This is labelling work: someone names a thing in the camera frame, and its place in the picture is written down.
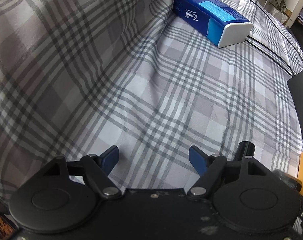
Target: potted plant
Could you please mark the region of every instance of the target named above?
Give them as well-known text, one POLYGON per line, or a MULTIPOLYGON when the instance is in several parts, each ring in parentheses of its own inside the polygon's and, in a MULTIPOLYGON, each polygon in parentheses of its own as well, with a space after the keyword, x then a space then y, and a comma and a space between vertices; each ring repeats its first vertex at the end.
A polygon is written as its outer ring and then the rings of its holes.
POLYGON ((281 0, 281 2, 278 2, 277 0, 274 0, 275 3, 272 4, 274 6, 274 10, 272 15, 275 17, 276 20, 278 20, 280 23, 283 23, 287 20, 287 16, 283 14, 283 11, 286 10, 286 2, 285 0, 281 0))

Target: circular cover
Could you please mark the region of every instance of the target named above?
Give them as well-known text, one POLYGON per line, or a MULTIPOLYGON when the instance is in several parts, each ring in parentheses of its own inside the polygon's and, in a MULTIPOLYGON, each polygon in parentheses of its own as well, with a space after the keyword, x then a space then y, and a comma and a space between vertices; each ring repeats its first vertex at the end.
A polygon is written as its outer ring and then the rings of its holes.
POLYGON ((239 231, 267 233, 293 223, 301 205, 298 193, 281 181, 252 177, 239 178, 215 193, 213 205, 227 225, 239 231))
POLYGON ((9 202, 9 210, 21 227, 37 233, 58 233, 76 227, 96 205, 93 191, 60 176, 28 181, 9 202))

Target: light blue label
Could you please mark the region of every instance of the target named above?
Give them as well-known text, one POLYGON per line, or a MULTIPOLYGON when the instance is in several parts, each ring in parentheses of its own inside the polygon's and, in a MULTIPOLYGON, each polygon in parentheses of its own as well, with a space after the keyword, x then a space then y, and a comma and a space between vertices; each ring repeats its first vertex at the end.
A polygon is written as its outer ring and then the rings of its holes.
POLYGON ((228 12, 224 11, 222 8, 220 8, 219 6, 215 5, 210 1, 201 2, 199 5, 204 7, 208 11, 212 12, 213 14, 215 14, 218 18, 220 18, 224 22, 236 20, 234 16, 231 16, 228 12))

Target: blue object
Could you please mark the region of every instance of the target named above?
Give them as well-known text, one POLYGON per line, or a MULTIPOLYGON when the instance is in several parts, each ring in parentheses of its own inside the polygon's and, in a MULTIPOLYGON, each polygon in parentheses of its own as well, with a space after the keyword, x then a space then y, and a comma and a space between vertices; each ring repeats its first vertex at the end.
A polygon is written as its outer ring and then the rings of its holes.
POLYGON ((119 149, 117 146, 111 146, 99 157, 99 166, 103 172, 108 175, 119 161, 119 149))
POLYGON ((202 176, 207 171, 208 155, 196 146, 191 146, 188 152, 189 161, 197 173, 202 176))
POLYGON ((253 27, 220 0, 174 0, 173 12, 219 48, 245 41, 253 27))

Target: black tube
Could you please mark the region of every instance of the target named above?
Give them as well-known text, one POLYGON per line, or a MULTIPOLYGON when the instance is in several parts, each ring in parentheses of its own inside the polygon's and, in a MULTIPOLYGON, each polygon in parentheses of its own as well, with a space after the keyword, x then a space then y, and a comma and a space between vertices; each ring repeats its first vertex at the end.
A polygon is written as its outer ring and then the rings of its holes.
POLYGON ((244 156, 254 156, 255 145, 249 141, 239 143, 234 161, 241 161, 244 156))

